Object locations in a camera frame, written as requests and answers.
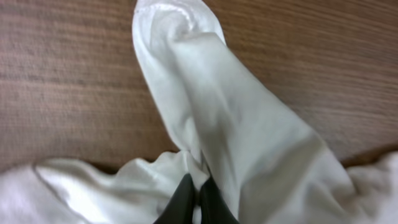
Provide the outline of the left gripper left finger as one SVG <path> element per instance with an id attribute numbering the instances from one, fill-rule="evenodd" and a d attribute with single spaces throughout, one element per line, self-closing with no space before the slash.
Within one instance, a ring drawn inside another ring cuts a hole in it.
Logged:
<path id="1" fill-rule="evenodd" d="M 186 174 L 154 224 L 192 224 L 194 208 L 195 187 L 191 175 Z"/>

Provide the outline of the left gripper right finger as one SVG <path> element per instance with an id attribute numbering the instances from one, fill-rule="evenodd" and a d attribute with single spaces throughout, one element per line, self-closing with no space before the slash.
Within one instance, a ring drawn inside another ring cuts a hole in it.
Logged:
<path id="1" fill-rule="evenodd" d="M 239 224 L 212 177 L 200 189 L 200 207 L 201 224 Z"/>

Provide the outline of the white t-shirt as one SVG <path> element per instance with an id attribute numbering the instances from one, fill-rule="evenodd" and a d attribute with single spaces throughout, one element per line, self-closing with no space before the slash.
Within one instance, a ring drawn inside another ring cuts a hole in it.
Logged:
<path id="1" fill-rule="evenodd" d="M 138 1 L 136 57 L 177 153 L 106 174 L 48 159 L 1 175 L 2 223 L 154 223 L 184 175 L 212 177 L 239 223 L 396 223 L 397 153 L 344 168 L 226 46 L 202 1 Z"/>

